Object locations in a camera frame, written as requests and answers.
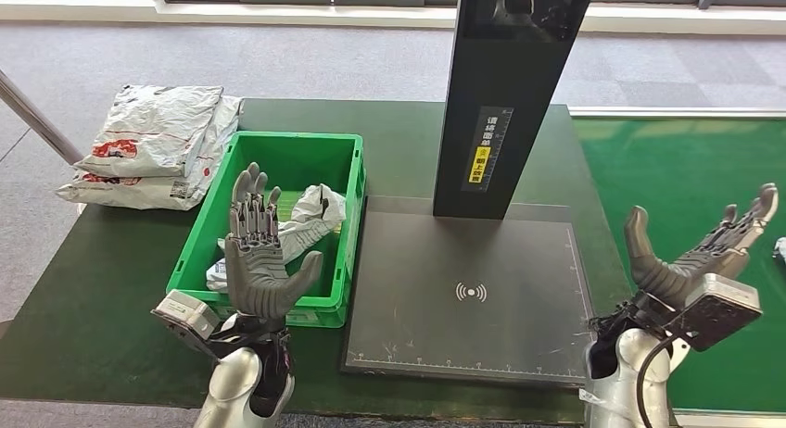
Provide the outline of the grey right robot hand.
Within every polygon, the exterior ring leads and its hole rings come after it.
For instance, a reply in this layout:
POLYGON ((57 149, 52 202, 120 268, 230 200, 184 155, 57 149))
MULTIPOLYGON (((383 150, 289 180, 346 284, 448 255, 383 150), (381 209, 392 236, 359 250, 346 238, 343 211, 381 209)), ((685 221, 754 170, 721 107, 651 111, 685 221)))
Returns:
POLYGON ((749 249, 769 225, 778 206, 777 185, 762 184, 742 215, 738 214, 736 204, 726 205, 718 224, 695 247, 671 262, 654 253, 647 210, 633 207, 624 224, 624 237, 634 284, 669 307, 677 308, 705 274, 736 279, 748 264, 749 249))

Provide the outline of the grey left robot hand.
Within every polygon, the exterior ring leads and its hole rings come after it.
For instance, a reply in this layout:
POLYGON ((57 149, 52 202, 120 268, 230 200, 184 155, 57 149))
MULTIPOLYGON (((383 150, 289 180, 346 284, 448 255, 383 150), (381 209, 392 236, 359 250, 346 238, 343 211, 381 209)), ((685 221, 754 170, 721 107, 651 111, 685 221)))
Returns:
POLYGON ((267 182, 256 162, 235 179, 224 239, 227 287, 238 313, 284 324, 289 311, 319 280, 323 254, 309 252, 297 272, 287 273, 278 233, 281 189, 275 186, 266 194, 267 182))

